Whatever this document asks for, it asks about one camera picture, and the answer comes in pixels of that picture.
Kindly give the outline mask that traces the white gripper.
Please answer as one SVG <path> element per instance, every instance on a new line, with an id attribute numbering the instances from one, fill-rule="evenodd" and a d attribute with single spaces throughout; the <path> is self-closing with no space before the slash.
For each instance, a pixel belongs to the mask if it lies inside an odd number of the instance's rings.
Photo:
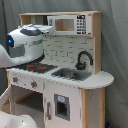
<path id="1" fill-rule="evenodd" d="M 53 26 L 40 25 L 39 30 L 42 32 L 42 34 L 52 34 L 54 32 Z"/>

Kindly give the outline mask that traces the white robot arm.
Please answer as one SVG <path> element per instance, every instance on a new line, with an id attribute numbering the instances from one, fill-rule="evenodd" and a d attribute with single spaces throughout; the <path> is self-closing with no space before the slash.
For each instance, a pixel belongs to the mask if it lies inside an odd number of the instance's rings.
<path id="1" fill-rule="evenodd" d="M 24 47 L 24 55 L 11 58 L 0 44 L 0 68 L 11 68 L 30 62 L 40 62 L 44 59 L 43 34 L 54 31 L 48 25 L 23 25 L 7 34 L 7 44 L 16 48 Z M 38 128 L 36 122 L 29 115 L 12 115 L 0 110 L 0 128 Z"/>

